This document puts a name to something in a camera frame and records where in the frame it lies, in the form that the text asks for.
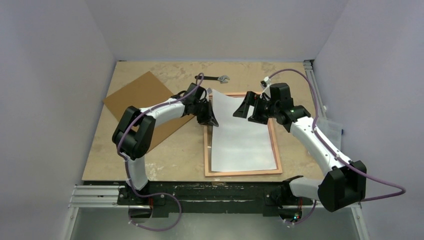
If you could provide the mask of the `pink picture frame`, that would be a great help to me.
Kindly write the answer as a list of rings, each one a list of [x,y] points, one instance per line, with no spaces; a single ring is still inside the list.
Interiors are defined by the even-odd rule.
[[[243,92],[224,93],[230,97],[245,97]],[[212,93],[209,95],[209,101],[212,103]],[[218,177],[241,177],[241,176],[260,176],[260,175],[280,175],[283,172],[280,151],[276,138],[276,131],[274,124],[271,120],[268,121],[268,128],[270,131],[270,138],[272,149],[274,152],[275,163],[277,169],[275,170],[254,170],[254,171],[239,171],[239,172],[215,172],[211,170],[211,146],[212,146],[212,130],[213,126],[206,126],[203,130],[204,139],[204,175],[209,178]]]

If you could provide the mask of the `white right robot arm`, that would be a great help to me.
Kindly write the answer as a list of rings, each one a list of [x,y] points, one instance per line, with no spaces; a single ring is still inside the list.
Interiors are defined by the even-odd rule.
[[[366,166],[361,161],[340,160],[344,154],[325,136],[319,135],[321,130],[307,109],[294,104],[287,83],[268,84],[262,93],[248,91],[232,115],[263,125],[275,119],[303,144],[323,172],[322,181],[304,176],[285,180],[275,200],[277,203],[283,200],[292,204],[299,198],[308,198],[334,212],[365,198]]]

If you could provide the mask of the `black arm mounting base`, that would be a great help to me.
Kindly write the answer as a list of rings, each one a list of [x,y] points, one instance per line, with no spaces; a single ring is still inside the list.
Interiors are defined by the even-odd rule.
[[[149,181],[134,192],[126,183],[118,189],[120,206],[146,207],[154,218],[170,213],[261,214],[264,217],[300,215],[302,207],[313,200],[296,197],[289,183],[279,182],[207,182]]]

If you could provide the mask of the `brown cardboard backing board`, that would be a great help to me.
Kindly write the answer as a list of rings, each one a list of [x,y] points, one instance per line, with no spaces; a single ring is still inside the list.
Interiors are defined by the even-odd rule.
[[[107,96],[103,103],[119,121],[124,111],[134,106],[136,108],[148,108],[156,104],[162,103],[173,96],[171,92],[156,76],[150,71],[141,75],[137,79],[123,86],[111,95]],[[170,120],[155,128],[150,144],[151,151],[175,131],[185,125],[193,118],[187,115],[177,119]]]

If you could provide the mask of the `glossy printed photo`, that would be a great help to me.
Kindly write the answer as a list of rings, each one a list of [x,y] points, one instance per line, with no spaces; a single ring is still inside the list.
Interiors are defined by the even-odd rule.
[[[218,127],[212,128],[211,170],[247,172],[276,170],[277,164],[268,125],[234,117],[244,97],[212,91],[212,109]]]

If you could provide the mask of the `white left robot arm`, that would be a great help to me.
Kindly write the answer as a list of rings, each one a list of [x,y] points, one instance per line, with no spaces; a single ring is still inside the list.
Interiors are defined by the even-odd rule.
[[[195,116],[199,125],[219,126],[208,94],[205,88],[191,83],[187,90],[162,103],[146,108],[129,106],[124,111],[112,135],[112,142],[116,145],[117,154],[123,158],[126,183],[132,188],[129,197],[136,204],[142,205],[149,199],[149,191],[145,188],[149,182],[145,155],[157,127],[188,115]]]

